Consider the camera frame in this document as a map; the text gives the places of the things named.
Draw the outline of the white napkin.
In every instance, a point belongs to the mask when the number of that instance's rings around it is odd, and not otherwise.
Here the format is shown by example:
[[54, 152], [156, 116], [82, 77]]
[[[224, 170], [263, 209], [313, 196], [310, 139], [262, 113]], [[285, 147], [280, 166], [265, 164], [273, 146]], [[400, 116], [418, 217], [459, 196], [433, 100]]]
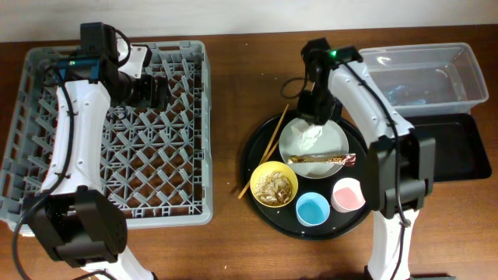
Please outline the white napkin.
[[291, 131], [296, 137], [297, 147], [306, 151], [312, 148], [322, 135], [323, 126], [311, 124], [302, 119], [296, 119], [296, 123], [291, 125]]

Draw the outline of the grey round plate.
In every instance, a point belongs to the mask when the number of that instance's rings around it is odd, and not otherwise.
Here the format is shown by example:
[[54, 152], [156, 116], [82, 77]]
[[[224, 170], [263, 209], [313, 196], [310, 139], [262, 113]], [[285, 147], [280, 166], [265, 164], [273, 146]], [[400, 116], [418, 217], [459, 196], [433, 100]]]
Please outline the grey round plate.
[[[313, 154], [346, 154], [349, 152], [349, 143], [345, 132], [334, 121], [323, 125], [322, 135], [314, 146], [306, 151], [299, 149], [297, 140], [291, 131], [291, 125], [296, 123], [292, 119], [282, 130], [279, 138], [279, 152], [284, 163], [290, 156], [304, 156]], [[297, 163], [290, 164], [291, 169], [298, 175], [309, 179], [322, 179], [340, 171], [342, 166], [327, 163]]]

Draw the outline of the brown snack wrapper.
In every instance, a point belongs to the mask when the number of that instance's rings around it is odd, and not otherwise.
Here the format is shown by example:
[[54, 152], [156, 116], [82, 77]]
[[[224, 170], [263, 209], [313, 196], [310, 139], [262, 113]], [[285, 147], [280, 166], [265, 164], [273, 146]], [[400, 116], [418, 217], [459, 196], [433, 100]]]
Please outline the brown snack wrapper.
[[290, 156], [286, 162], [288, 164], [297, 163], [327, 163], [339, 166], [354, 166], [356, 164], [356, 154], [313, 154], [304, 156]]

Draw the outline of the yellow bowl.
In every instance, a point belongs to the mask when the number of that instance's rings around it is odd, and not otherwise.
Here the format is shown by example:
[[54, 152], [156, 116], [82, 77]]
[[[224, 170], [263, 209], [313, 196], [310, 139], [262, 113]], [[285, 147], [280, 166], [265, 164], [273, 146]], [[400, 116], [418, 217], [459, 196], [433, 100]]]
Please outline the yellow bowl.
[[[293, 187], [292, 197], [290, 198], [290, 201], [285, 203], [284, 205], [280, 205], [280, 206], [266, 205], [256, 197], [256, 184], [258, 182], [258, 179], [264, 175], [267, 175], [267, 174], [275, 172], [275, 171], [279, 171], [279, 172], [283, 173], [285, 176], [287, 176], [292, 184], [292, 187]], [[283, 206], [288, 205], [296, 197], [296, 194], [298, 191], [298, 180], [297, 180], [297, 176], [294, 173], [294, 171], [289, 166], [287, 166], [285, 163], [270, 161], [270, 162], [262, 163], [252, 173], [251, 180], [250, 180], [250, 188], [251, 188], [251, 193], [252, 193], [253, 197], [260, 204], [267, 206], [267, 207], [270, 207], [270, 208], [281, 208]]]

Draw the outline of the food scraps and rice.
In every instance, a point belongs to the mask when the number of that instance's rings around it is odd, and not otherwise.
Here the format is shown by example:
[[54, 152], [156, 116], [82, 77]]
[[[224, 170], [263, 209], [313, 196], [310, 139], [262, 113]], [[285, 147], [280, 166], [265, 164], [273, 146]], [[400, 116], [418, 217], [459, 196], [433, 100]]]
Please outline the food scraps and rice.
[[289, 178], [279, 171], [260, 177], [256, 184], [256, 197], [266, 205], [284, 205], [290, 201], [292, 192]]

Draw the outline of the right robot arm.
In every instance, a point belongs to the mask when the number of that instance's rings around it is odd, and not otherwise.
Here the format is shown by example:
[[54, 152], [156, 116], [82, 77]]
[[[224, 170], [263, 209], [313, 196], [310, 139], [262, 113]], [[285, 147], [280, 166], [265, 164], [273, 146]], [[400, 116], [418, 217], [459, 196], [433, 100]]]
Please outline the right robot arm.
[[354, 46], [332, 48], [310, 40], [300, 52], [304, 81], [297, 115], [325, 124], [347, 109], [368, 148], [360, 187], [373, 211], [371, 279], [410, 279], [412, 229], [433, 189], [436, 141], [417, 131], [390, 105]]

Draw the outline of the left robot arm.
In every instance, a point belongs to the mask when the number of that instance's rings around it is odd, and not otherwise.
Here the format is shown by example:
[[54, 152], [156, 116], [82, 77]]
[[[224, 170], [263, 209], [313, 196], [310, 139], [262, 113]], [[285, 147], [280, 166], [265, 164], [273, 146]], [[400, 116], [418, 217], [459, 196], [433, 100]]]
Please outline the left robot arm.
[[132, 45], [105, 23], [80, 26], [80, 47], [50, 67], [58, 119], [40, 194], [28, 198], [20, 220], [47, 255], [89, 276], [152, 279], [127, 245], [124, 213], [103, 192], [103, 125], [112, 106], [163, 109], [171, 93], [165, 78], [142, 73], [152, 52]]

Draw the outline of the grey plastic dishwasher rack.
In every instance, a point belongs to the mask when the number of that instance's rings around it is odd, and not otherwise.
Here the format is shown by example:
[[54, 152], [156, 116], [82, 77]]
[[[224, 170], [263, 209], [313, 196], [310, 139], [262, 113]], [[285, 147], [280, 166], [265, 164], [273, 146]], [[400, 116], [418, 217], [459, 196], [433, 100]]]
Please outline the grey plastic dishwasher rack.
[[[161, 110], [110, 108], [103, 125], [103, 192], [129, 229], [197, 226], [213, 215], [210, 145], [211, 73], [198, 40], [155, 42], [146, 75], [164, 77], [171, 98]], [[1, 220], [14, 228], [23, 201], [48, 172], [58, 101], [41, 66], [70, 47], [27, 52], [1, 166]]]

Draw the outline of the wooden chopstick upper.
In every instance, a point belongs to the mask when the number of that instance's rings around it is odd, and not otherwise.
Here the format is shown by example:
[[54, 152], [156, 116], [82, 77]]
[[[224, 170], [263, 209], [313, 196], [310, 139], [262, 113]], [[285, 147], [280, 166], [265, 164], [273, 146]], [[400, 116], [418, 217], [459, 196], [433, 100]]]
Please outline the wooden chopstick upper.
[[269, 142], [267, 144], [267, 147], [266, 147], [266, 149], [265, 149], [265, 151], [264, 151], [264, 153], [263, 153], [263, 155], [261, 157], [261, 160], [260, 160], [259, 164], [263, 163], [264, 160], [265, 160], [265, 158], [267, 157], [267, 155], [270, 153], [270, 149], [272, 147], [272, 143], [274, 142], [274, 139], [275, 139], [275, 137], [276, 137], [276, 135], [277, 135], [277, 133], [279, 131], [280, 125], [281, 125], [281, 123], [283, 121], [283, 118], [286, 115], [286, 112], [287, 112], [288, 108], [289, 108], [289, 104], [286, 104], [286, 107], [285, 107], [284, 111], [282, 112], [282, 114], [281, 114], [281, 116], [279, 118], [279, 121], [278, 121], [278, 123], [277, 123], [277, 125], [276, 125], [276, 127], [275, 127], [275, 129], [274, 129], [274, 131], [272, 133], [272, 137], [270, 138], [270, 140], [269, 140]]

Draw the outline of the round black serving tray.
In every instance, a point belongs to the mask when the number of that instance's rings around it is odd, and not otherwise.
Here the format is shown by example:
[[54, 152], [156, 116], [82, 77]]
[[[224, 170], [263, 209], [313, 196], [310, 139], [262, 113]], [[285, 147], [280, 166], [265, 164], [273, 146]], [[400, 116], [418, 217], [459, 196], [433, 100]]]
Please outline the round black serving tray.
[[[240, 160], [240, 178], [242, 184], [250, 181], [251, 175], [257, 168], [262, 154], [274, 132], [281, 115], [277, 114], [255, 129], [244, 146]], [[366, 144], [358, 128], [346, 119], [341, 119], [338, 125], [345, 132], [349, 142], [349, 151], [357, 155], [356, 165], [344, 167], [337, 173], [323, 179], [310, 179], [298, 176], [298, 192], [300, 196], [307, 192], [316, 192], [327, 199], [331, 199], [332, 188], [336, 181], [351, 177], [359, 179], [363, 173], [363, 163], [366, 159]], [[304, 240], [327, 240], [344, 235], [355, 229], [369, 214], [367, 206], [341, 213], [332, 209], [327, 220], [312, 227], [303, 226], [297, 218], [296, 200], [281, 208], [270, 208], [259, 203], [250, 191], [246, 191], [245, 198], [260, 218], [282, 234]]]

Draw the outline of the pink cup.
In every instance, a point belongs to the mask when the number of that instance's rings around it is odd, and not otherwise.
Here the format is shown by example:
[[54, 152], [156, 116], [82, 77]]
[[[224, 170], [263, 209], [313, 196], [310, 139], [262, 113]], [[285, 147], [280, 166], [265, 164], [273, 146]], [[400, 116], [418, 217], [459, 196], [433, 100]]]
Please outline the pink cup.
[[352, 212], [362, 208], [365, 203], [357, 179], [345, 177], [335, 183], [331, 195], [331, 206], [334, 210], [341, 213]]

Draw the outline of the blue cup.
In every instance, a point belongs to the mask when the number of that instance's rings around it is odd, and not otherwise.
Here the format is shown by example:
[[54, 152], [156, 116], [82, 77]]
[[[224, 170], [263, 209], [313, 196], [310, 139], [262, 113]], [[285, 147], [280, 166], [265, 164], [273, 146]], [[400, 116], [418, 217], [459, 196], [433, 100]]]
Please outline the blue cup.
[[307, 192], [299, 196], [296, 202], [298, 222], [306, 227], [319, 226], [327, 221], [331, 212], [328, 200], [316, 192]]

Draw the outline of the clear plastic bin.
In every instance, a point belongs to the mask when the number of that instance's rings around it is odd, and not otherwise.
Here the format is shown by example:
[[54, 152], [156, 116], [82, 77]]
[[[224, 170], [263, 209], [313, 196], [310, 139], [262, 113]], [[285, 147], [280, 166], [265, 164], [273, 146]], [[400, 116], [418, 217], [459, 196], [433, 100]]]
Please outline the clear plastic bin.
[[370, 76], [403, 117], [468, 113], [489, 92], [466, 43], [372, 47], [359, 51]]

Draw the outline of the black rectangular tray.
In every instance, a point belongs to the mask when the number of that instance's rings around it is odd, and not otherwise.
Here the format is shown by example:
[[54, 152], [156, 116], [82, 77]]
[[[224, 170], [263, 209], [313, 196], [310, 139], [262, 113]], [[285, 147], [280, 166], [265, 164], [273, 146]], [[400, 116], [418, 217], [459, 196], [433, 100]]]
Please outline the black rectangular tray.
[[436, 182], [486, 179], [492, 175], [474, 118], [469, 114], [408, 117], [417, 131], [436, 141]]

